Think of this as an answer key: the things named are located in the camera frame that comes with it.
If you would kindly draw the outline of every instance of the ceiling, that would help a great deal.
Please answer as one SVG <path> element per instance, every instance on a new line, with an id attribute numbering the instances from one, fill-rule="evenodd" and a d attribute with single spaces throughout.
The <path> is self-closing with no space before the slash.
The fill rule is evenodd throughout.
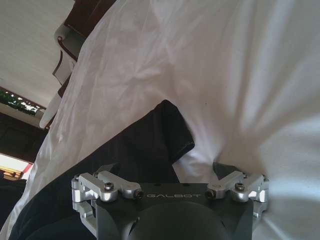
<path id="1" fill-rule="evenodd" d="M 47 107 L 60 87 L 54 40 L 73 0 L 0 0 L 0 87 Z"/>

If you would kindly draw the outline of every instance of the dark wood furniture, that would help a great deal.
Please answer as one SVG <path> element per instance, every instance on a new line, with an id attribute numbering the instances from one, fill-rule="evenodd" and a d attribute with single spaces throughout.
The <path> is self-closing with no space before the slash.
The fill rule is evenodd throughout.
<path id="1" fill-rule="evenodd" d="M 0 153 L 34 163 L 47 133 L 0 113 Z"/>
<path id="2" fill-rule="evenodd" d="M 64 25 L 87 38 L 116 0 L 75 0 Z"/>

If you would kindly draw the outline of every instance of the white cloth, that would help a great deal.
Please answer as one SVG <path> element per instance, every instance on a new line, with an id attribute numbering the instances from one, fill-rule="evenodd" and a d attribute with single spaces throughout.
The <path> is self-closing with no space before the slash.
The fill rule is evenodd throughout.
<path id="1" fill-rule="evenodd" d="M 270 179 L 255 240 L 319 239 L 320 1 L 117 1 L 84 43 L 23 206 L 163 99 L 195 148 L 174 169 L 207 182 L 212 161 Z"/>
<path id="2" fill-rule="evenodd" d="M 48 107 L 44 111 L 44 114 L 39 122 L 40 128 L 44 129 L 48 125 L 48 123 L 57 113 L 60 103 L 61 103 L 61 97 L 59 96 L 58 93 L 56 93 L 54 97 L 51 99 L 51 101 L 49 102 Z"/>

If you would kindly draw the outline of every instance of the window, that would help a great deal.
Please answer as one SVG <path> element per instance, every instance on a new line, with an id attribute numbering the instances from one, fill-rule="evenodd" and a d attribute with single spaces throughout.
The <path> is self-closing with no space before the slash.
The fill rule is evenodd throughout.
<path id="1" fill-rule="evenodd" d="M 0 153 L 0 171 L 8 180 L 28 179 L 33 164 Z"/>
<path id="2" fill-rule="evenodd" d="M 36 112 L 39 109 L 45 109 L 44 107 L 4 88 L 0 88 L 0 103 L 32 116 L 36 115 Z"/>

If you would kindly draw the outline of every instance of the dark wall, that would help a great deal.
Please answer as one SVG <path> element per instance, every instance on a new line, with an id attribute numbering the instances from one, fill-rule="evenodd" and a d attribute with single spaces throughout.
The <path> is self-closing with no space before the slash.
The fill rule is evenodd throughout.
<path id="1" fill-rule="evenodd" d="M 46 130 L 0 113 L 0 153 L 33 163 Z"/>

